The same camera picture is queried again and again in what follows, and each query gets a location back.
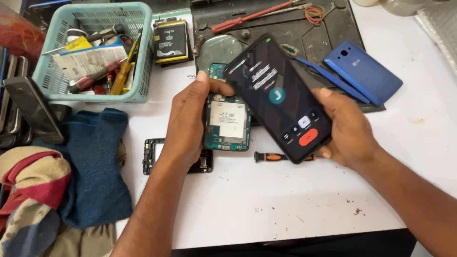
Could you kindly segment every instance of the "metal screw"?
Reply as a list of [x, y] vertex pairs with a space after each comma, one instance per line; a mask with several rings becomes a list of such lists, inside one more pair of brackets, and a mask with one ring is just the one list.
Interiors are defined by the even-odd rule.
[[241, 32], [241, 36], [243, 38], [249, 38], [249, 36], [251, 35], [251, 33], [249, 32], [249, 30], [245, 29]]

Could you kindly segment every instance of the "phone screen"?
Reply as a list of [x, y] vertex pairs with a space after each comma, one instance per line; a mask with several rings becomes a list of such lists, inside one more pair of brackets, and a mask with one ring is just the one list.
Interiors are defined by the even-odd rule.
[[261, 36], [224, 76], [293, 163], [330, 139], [331, 120], [273, 37]]

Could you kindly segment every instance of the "white table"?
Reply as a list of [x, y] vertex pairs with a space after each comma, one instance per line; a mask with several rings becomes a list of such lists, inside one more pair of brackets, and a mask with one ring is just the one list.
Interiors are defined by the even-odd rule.
[[[393, 156], [457, 197], [456, 78], [413, 17], [391, 15], [381, 6], [352, 4], [352, 8], [367, 52], [404, 82], [386, 102], [386, 111], [367, 114], [376, 139]], [[190, 20], [190, 14], [183, 17]], [[144, 141], [165, 137], [171, 99], [192, 81], [187, 75], [194, 74], [194, 62], [154, 67], [146, 104], [111, 105], [130, 116], [122, 176], [135, 203], [148, 179], [141, 164]], [[75, 110], [104, 107], [79, 103]], [[187, 175], [174, 249], [405, 227], [354, 171], [327, 160], [254, 163], [256, 150], [281, 151], [263, 128], [252, 129], [251, 138], [247, 152], [214, 151], [212, 173]], [[354, 215], [357, 208], [362, 211]], [[118, 222], [118, 234], [126, 222]]]

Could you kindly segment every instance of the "red end call button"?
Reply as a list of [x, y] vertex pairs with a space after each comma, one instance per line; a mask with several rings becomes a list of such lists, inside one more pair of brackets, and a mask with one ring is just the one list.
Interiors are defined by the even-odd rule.
[[301, 146], [309, 144], [313, 139], [317, 137], [317, 129], [312, 128], [310, 131], [306, 132], [298, 141]]

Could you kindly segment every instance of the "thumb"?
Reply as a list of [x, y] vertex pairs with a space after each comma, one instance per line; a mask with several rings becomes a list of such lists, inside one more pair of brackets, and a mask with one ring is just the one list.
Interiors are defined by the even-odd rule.
[[189, 114], [202, 114], [203, 105], [209, 93], [209, 78], [202, 70], [197, 74], [197, 78], [191, 84], [191, 88], [187, 92], [186, 102], [183, 111]]
[[314, 96], [324, 106], [329, 116], [333, 116], [334, 112], [342, 107], [355, 105], [354, 101], [346, 96], [340, 95], [328, 88], [321, 88], [313, 90]]

